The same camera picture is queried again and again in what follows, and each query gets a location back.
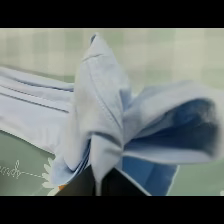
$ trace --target plaid pattern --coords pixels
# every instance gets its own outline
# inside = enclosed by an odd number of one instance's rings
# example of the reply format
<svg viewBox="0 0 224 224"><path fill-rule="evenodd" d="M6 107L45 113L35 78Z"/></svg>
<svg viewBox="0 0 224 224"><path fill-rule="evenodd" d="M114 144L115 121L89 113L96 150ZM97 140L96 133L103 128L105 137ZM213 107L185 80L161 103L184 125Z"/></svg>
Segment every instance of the plaid pattern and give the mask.
<svg viewBox="0 0 224 224"><path fill-rule="evenodd" d="M0 64L73 82L90 37L99 32L135 90L194 79L224 87L224 29L0 29Z"/></svg>

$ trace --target folded cloth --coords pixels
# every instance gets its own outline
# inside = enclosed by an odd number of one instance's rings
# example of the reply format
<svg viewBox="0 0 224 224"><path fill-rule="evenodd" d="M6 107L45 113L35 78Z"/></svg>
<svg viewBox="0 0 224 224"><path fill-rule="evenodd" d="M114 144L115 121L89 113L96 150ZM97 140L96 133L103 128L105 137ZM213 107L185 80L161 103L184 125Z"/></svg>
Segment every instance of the folded cloth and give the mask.
<svg viewBox="0 0 224 224"><path fill-rule="evenodd" d="M54 184L69 182L88 159L100 183L123 158L123 171L150 193L164 195L177 164L223 157L222 91L184 81L134 96L104 40L96 34L91 41L56 150Z"/></svg>
<svg viewBox="0 0 224 224"><path fill-rule="evenodd" d="M76 84L0 68L0 129L56 155L55 185L89 164L97 183L113 168L151 195L165 195L177 165L223 158L223 96L184 81L131 92L98 35Z"/></svg>

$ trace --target white flower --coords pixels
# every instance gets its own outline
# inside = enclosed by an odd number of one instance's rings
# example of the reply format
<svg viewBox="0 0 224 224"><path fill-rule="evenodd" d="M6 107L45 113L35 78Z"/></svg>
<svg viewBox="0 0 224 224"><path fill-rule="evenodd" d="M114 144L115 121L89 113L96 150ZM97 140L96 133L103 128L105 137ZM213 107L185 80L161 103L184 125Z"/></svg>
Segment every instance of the white flower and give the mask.
<svg viewBox="0 0 224 224"><path fill-rule="evenodd" d="M50 170L51 170L51 167L52 167L52 159L51 158L48 158L48 162L49 162L49 165L47 164L44 164L44 168L45 170L47 171L47 173L42 173L42 177L47 181L47 182L44 182L42 184L42 186L44 188L49 188L49 189L52 189L47 196L54 196L55 194L58 193L59 191L59 187L55 187L51 182L50 182Z"/></svg>

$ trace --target blue cloth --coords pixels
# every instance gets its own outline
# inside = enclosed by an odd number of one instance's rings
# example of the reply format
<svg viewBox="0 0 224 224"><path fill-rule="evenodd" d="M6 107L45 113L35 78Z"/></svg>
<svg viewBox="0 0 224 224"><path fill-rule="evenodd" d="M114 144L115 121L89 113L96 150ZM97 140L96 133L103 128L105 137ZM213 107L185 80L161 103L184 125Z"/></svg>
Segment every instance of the blue cloth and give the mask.
<svg viewBox="0 0 224 224"><path fill-rule="evenodd" d="M68 183L92 165L97 183L116 167L152 195L165 195L177 165L223 158L222 91L191 81L131 92L127 75L97 34L91 38L51 173Z"/></svg>

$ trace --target green tablecloth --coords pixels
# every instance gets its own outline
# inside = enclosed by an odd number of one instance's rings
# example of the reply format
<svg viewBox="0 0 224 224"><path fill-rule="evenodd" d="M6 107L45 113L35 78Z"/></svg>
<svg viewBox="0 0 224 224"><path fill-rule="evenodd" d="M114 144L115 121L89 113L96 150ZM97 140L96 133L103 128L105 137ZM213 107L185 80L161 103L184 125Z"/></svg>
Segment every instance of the green tablecloth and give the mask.
<svg viewBox="0 0 224 224"><path fill-rule="evenodd" d="M0 29L0 65L73 82L96 31L114 51L135 92L183 79L224 88L224 29ZM5 133L0 139L1 167L13 169L19 160L22 172L46 172L44 164L52 155ZM220 195L223 168L224 161L181 166L169 195ZM43 182L29 174L16 179L0 170L1 195L46 195L51 188Z"/></svg>

